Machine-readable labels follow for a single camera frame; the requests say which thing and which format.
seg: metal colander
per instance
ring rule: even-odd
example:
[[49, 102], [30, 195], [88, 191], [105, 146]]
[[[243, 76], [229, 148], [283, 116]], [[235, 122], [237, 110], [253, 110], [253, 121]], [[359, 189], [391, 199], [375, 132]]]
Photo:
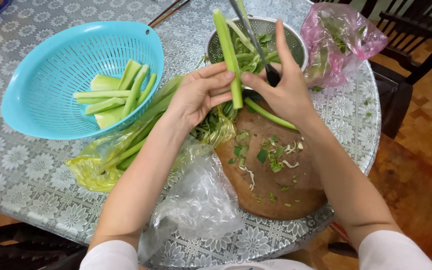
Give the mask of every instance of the metal colander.
[[[271, 51], [275, 51], [276, 20], [272, 18], [256, 17], [252, 15], [248, 15], [248, 17], [249, 24], [251, 25], [251, 28], [253, 29], [255, 34], [267, 33], [273, 35], [273, 40], [271, 40], [271, 42], [269, 43], [269, 49]], [[239, 18], [233, 18], [231, 20], [234, 21], [238, 28], [243, 28], [243, 24], [240, 22]], [[291, 26], [287, 25], [286, 23], [283, 23], [283, 26], [289, 50], [291, 51], [294, 60], [299, 65], [301, 70], [304, 70], [304, 68], [306, 68], [306, 65], [308, 64], [308, 49], [306, 48], [306, 46], [304, 46], [303, 38]], [[219, 44], [216, 28], [211, 31], [208, 38], [206, 39], [204, 52], [208, 56], [210, 63], [215, 63], [217, 56], [223, 53], [221, 50], [221, 45]]]

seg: floral tablecloth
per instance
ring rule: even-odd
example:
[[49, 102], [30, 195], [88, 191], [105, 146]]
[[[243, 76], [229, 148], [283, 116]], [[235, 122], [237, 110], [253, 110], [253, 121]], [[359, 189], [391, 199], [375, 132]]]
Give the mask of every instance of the floral tablecloth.
[[[249, 14], [282, 18], [299, 29], [311, 3], [245, 1]], [[106, 194], [78, 187], [64, 165], [91, 138], [55, 141], [15, 132], [1, 117], [4, 90], [17, 65], [34, 47], [66, 28], [108, 20], [148, 23], [170, 0], [14, 0], [0, 14], [0, 212], [79, 243], [89, 243]], [[192, 71], [213, 29], [212, 10], [235, 17], [226, 0], [191, 0], [156, 28], [165, 53], [162, 83]], [[364, 173], [376, 155], [381, 128], [373, 72], [365, 62], [349, 84], [311, 94], [315, 108]], [[308, 217], [273, 221], [240, 211], [247, 228], [219, 239], [185, 240], [177, 232], [150, 261], [151, 268], [207, 267], [230, 261], [274, 258], [298, 249], [332, 220], [323, 206]]]

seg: left hand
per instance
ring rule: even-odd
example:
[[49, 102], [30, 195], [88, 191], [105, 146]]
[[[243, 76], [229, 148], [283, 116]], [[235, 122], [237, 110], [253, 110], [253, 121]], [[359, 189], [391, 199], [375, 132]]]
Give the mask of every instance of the left hand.
[[212, 64], [184, 76], [165, 114], [172, 114], [194, 128], [209, 110], [232, 99], [230, 83], [234, 72], [226, 70], [226, 63]]

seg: round cutting board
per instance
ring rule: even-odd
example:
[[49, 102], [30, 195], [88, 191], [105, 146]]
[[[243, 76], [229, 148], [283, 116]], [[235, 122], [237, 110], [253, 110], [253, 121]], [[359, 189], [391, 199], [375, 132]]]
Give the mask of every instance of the round cutting board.
[[[274, 114], [266, 101], [259, 102], [259, 105]], [[252, 183], [250, 174], [241, 170], [237, 161], [228, 164], [230, 159], [237, 158], [234, 155], [235, 140], [219, 145], [215, 151], [221, 160], [224, 173], [236, 190], [239, 206], [242, 209], [262, 218], [285, 221], [303, 218], [327, 202], [319, 175], [311, 163], [311, 148], [304, 142], [299, 132], [267, 120], [258, 113], [250, 113], [246, 107], [239, 110], [236, 127], [237, 130], [244, 129], [251, 133], [248, 152], [243, 156], [246, 158], [244, 165], [254, 172], [253, 190], [249, 189]], [[293, 146], [295, 141], [302, 142], [303, 150], [283, 154], [278, 159], [279, 162], [286, 160], [290, 165], [298, 162], [299, 166], [290, 169], [285, 165], [279, 172], [274, 173], [268, 165], [268, 159], [263, 164], [256, 158], [262, 142], [274, 135], [279, 139], [275, 143], [276, 146], [286, 147], [288, 144]], [[270, 200], [270, 193], [273, 193], [275, 202]]]

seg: blue plastic colander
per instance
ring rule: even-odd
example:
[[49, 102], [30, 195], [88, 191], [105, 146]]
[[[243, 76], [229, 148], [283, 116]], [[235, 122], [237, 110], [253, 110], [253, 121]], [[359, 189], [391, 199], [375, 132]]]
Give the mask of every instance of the blue plastic colander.
[[[156, 82], [148, 98], [126, 118], [99, 129], [94, 116], [73, 93], [89, 91], [96, 74], [121, 77], [129, 59], [149, 64]], [[163, 74], [161, 40], [149, 26], [135, 21], [91, 22], [66, 29], [34, 48], [19, 64], [4, 94], [4, 121], [23, 134], [70, 140], [122, 130], [146, 110]]]

